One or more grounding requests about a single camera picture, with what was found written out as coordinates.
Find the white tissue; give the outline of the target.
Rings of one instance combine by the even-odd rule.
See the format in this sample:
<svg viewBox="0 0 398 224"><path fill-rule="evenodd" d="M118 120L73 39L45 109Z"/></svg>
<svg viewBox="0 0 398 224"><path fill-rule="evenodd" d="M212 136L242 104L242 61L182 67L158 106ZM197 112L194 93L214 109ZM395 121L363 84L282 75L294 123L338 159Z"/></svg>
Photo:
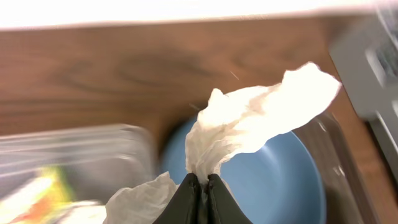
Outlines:
<svg viewBox="0 0 398 224"><path fill-rule="evenodd" d="M252 86L230 93L214 89L185 138L187 174L201 187L197 222L208 221L208 176L241 153L255 153L279 135L307 124L325 111L340 82L312 62L288 70L272 86ZM106 223L153 223L180 184L168 172L134 188L118 190L108 201Z"/></svg>

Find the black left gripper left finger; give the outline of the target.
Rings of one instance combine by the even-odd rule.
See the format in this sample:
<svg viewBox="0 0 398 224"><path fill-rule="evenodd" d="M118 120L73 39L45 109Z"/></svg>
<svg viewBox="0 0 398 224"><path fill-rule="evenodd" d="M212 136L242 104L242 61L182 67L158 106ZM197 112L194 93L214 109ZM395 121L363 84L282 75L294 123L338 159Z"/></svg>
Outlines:
<svg viewBox="0 0 398 224"><path fill-rule="evenodd" d="M197 176L187 174L153 224L197 224L200 195L201 187Z"/></svg>

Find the yellow green snack wrapper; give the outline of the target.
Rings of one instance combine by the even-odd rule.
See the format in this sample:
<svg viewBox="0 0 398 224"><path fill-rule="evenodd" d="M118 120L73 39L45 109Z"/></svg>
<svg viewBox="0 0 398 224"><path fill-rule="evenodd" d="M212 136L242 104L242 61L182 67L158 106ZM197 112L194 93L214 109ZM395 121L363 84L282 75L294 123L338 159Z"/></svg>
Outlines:
<svg viewBox="0 0 398 224"><path fill-rule="evenodd" d="M35 177L1 197L1 223L45 223L73 198L61 168L40 168Z"/></svg>

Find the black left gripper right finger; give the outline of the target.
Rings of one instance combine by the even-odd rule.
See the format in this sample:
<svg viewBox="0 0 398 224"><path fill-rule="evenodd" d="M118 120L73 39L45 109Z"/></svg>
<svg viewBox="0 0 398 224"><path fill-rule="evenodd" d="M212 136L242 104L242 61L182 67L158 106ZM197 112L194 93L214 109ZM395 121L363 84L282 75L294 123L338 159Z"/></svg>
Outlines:
<svg viewBox="0 0 398 224"><path fill-rule="evenodd" d="M208 221L211 224L251 224L218 174L208 176Z"/></svg>

